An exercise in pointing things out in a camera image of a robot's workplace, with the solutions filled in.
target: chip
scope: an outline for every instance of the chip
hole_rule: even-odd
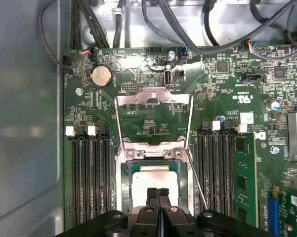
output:
[[[247,223],[247,212],[243,209],[238,208],[238,219],[242,222]]]
[[[244,189],[244,190],[247,189],[247,179],[245,177],[239,175],[237,183],[238,183],[238,187],[240,187],[241,189]]]
[[[227,73],[228,72],[228,62],[227,61],[217,62],[217,72],[218,73]]]
[[[281,118],[281,112],[280,111],[271,111],[270,112],[270,118],[272,120],[280,119]]]
[[[275,67],[274,68],[274,77],[275,77],[275,79],[285,79],[286,78],[286,68]]]
[[[245,151],[245,141],[236,140],[236,149],[239,151]]]

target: screw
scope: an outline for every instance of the screw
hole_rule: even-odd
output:
[[[205,212],[205,213],[203,213],[203,215],[205,217],[208,217],[208,218],[212,218],[213,217],[212,213],[209,213],[209,212]]]
[[[120,218],[122,215],[121,214],[115,214],[113,215],[113,218]]]
[[[168,54],[167,54],[167,57],[170,59],[170,60],[173,60],[176,58],[176,52],[175,51],[169,51]]]
[[[171,207],[171,208],[170,208],[170,211],[172,211],[172,212],[177,212],[177,211],[178,211],[178,208],[176,208],[176,207]]]
[[[81,96],[84,93],[84,90],[82,88],[76,88],[76,95]]]
[[[126,156],[127,156],[128,159],[133,159],[134,156],[135,156],[134,151],[128,151]]]
[[[176,150],[176,151],[174,151],[174,156],[175,156],[177,159],[181,158],[181,157],[182,157],[182,153],[181,153],[181,151],[180,151],[180,150]]]
[[[275,155],[280,152],[280,149],[278,147],[272,146],[270,152]]]

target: integrated circuit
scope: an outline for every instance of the integrated circuit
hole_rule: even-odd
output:
[[[216,64],[216,69],[218,73],[228,73],[228,62],[218,61]]]
[[[274,68],[274,78],[275,79],[285,79],[286,78],[286,68],[285,67],[275,67]]]

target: black cable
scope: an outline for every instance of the black cable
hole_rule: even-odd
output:
[[[123,8],[126,0],[119,0],[117,8]],[[119,48],[121,42],[121,32],[122,32],[122,16],[117,14],[115,16],[115,33],[113,38],[113,48]]]
[[[110,48],[109,43],[108,43],[108,41],[107,41],[107,39],[105,37],[105,34],[103,32],[103,29],[102,29],[102,27],[100,25],[100,22],[98,21],[98,18],[95,16],[91,6],[89,5],[88,0],[81,0],[81,2],[85,6],[85,9],[86,9],[87,13],[89,14],[92,22],[94,23],[94,26],[95,26],[95,28],[96,28],[99,36],[100,36],[100,39],[101,39],[101,42],[102,42],[104,48]]]
[[[50,55],[51,59],[57,64],[59,65],[61,68],[66,69],[66,70],[72,70],[73,68],[75,68],[84,58],[83,56],[81,56],[80,58],[78,58],[72,65],[68,66],[65,65],[61,62],[59,62],[57,60],[57,58],[54,56],[53,52],[51,51],[50,47],[48,46],[46,37],[45,37],[45,33],[44,33],[44,29],[43,29],[43,15],[45,10],[52,5],[55,1],[57,0],[52,0],[51,2],[49,2],[48,4],[46,4],[45,6],[43,6],[42,8],[40,8],[39,10],[39,31],[40,31],[40,35],[44,44],[44,47],[47,51],[47,53]]]
[[[156,34],[158,34],[159,36],[168,39],[170,42],[176,44],[176,45],[180,45],[181,47],[184,47],[184,43],[181,43],[175,39],[173,39],[172,37],[170,37],[169,35],[167,35],[165,32],[161,31],[160,29],[158,29],[148,18],[147,16],[147,4],[146,4],[146,0],[142,0],[142,13],[143,13],[143,18],[145,23],[147,24],[147,26]]]
[[[82,42],[81,42],[81,23],[80,23],[80,9],[78,0],[73,0],[75,5],[75,49],[82,49]]]
[[[75,1],[70,4],[69,48],[75,49]]]
[[[78,0],[79,3],[79,7],[80,7],[80,11],[83,13],[83,15],[85,16],[85,20],[87,21],[87,24],[90,28],[90,32],[94,38],[95,44],[97,45],[98,48],[103,48],[103,44],[101,42],[100,36],[98,34],[97,29],[95,28],[93,21],[90,19],[90,15],[88,14],[85,5],[83,4],[83,2],[81,0]]]
[[[204,28],[206,30],[207,37],[213,46],[219,46],[218,42],[212,35],[212,31],[210,29],[210,10],[204,12]]]
[[[226,45],[222,46],[214,46],[211,48],[202,48],[199,49],[193,41],[189,38],[189,36],[186,34],[184,29],[179,24],[178,20],[176,19],[175,15],[173,14],[173,11],[171,10],[170,6],[168,5],[166,0],[158,0],[159,6],[167,19],[168,23],[172,27],[172,29],[177,33],[177,35],[184,41],[189,48],[198,53],[198,54],[216,54],[220,53],[222,51],[225,51],[227,49],[233,48],[235,46],[238,46],[242,44],[243,42],[247,42],[248,40],[254,38],[258,34],[260,34],[263,30],[265,30],[271,23],[273,23],[275,20],[277,20],[280,16],[283,15],[287,10],[290,9],[293,5],[297,4],[297,0],[291,0],[286,5],[284,5],[279,11],[277,11],[272,17],[270,17],[265,23],[263,23],[261,26],[259,26],[257,29],[253,30],[249,34],[237,39],[236,41],[233,41],[231,43],[228,43]]]
[[[219,46],[210,29],[210,12],[212,11],[215,4],[216,0],[206,0],[202,11],[204,13],[204,28],[206,30],[206,35],[213,46]]]
[[[259,10],[258,10],[258,8],[257,8],[257,6],[255,4],[255,0],[250,0],[249,8],[251,10],[251,13],[252,13],[253,17],[259,23],[263,24],[268,20],[268,18],[262,16],[261,13],[259,12]],[[286,28],[284,28],[281,24],[279,24],[277,22],[273,22],[273,23],[270,24],[269,27],[274,28],[277,31],[279,31],[281,34],[283,34],[284,39],[286,41],[289,41],[288,36],[287,36]]]

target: metal lever arm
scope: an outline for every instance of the metal lever arm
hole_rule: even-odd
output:
[[[221,213],[206,210],[198,215],[200,228],[233,237],[271,237],[273,235]]]
[[[121,211],[108,211],[56,237],[102,237],[127,228],[127,215]]]

